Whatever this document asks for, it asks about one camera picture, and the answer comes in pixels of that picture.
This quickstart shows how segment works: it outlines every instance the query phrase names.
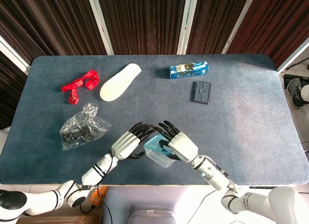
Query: orange device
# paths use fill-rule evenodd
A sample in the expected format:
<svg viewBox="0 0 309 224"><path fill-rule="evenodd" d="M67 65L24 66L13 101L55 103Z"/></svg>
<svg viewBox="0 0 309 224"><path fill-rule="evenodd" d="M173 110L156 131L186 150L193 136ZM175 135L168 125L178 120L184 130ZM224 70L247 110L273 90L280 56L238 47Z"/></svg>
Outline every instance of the orange device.
<svg viewBox="0 0 309 224"><path fill-rule="evenodd" d="M108 187L101 186L99 189L95 189L90 198L90 203L96 207L99 207L102 203L102 199L107 193Z"/></svg>

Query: striped curtain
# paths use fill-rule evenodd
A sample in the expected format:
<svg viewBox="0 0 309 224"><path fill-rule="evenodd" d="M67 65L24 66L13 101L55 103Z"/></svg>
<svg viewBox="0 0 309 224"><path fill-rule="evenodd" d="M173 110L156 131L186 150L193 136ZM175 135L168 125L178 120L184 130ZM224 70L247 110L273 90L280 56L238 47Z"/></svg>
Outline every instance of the striped curtain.
<svg viewBox="0 0 309 224"><path fill-rule="evenodd" d="M116 55L176 54L185 0L99 0Z"/></svg>
<svg viewBox="0 0 309 224"><path fill-rule="evenodd" d="M43 55L105 55L88 0L0 0L0 35L29 64Z"/></svg>
<svg viewBox="0 0 309 224"><path fill-rule="evenodd" d="M309 37L309 0L253 0L227 53L269 55L280 66Z"/></svg>
<svg viewBox="0 0 309 224"><path fill-rule="evenodd" d="M246 0L197 0L187 54L220 54Z"/></svg>
<svg viewBox="0 0 309 224"><path fill-rule="evenodd" d="M27 76L0 52L0 130L11 125Z"/></svg>

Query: red strap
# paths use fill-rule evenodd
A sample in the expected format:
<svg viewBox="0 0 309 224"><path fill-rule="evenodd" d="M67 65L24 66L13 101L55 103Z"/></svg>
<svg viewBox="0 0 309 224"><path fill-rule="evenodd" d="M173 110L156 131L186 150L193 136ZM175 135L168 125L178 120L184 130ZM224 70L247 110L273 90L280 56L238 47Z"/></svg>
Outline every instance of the red strap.
<svg viewBox="0 0 309 224"><path fill-rule="evenodd" d="M70 95L69 100L68 100L69 103L71 103L71 104L77 104L78 103L79 97L78 97L76 88L80 87L80 86L82 86L84 84L83 83L84 79L88 79L88 81L86 82L85 86L89 90L94 89L98 85L98 83L100 81L100 79L98 77L98 72L96 72L95 70L90 70L83 77L81 77L79 79L76 79L74 82L72 82L70 84L64 85L61 88L62 92L65 92L67 90L71 91L71 95Z"/></svg>

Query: gray felt surface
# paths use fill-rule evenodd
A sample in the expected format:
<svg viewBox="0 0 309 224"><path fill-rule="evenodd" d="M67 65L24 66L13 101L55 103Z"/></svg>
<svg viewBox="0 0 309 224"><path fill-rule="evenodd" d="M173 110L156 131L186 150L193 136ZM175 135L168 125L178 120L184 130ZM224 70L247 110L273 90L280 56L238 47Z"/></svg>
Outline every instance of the gray felt surface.
<svg viewBox="0 0 309 224"><path fill-rule="evenodd" d="M168 66L208 61L207 75L168 79ZM103 83L129 63L142 72L115 101L99 97ZM78 88L77 105L61 86L90 69L101 81ZM211 82L209 105L191 102L194 82ZM62 151L59 130L87 102L113 127L101 139ZM0 183L81 182L82 175L135 123L169 120L242 185L299 184L309 165L272 60L265 55L41 56L32 63L12 128L0 155ZM142 150L140 145L136 152ZM189 164L163 168L147 157L119 161L105 184L205 184Z"/></svg>

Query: shoe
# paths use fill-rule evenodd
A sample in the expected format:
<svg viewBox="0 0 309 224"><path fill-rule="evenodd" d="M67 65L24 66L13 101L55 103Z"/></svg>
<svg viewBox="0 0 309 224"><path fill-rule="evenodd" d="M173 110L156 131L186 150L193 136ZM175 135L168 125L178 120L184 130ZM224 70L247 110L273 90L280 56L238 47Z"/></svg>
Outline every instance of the shoe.
<svg viewBox="0 0 309 224"><path fill-rule="evenodd" d="M286 87L291 96L290 105L293 108L300 108L304 105L304 102L301 99L301 88L302 86L299 78L293 78Z"/></svg>

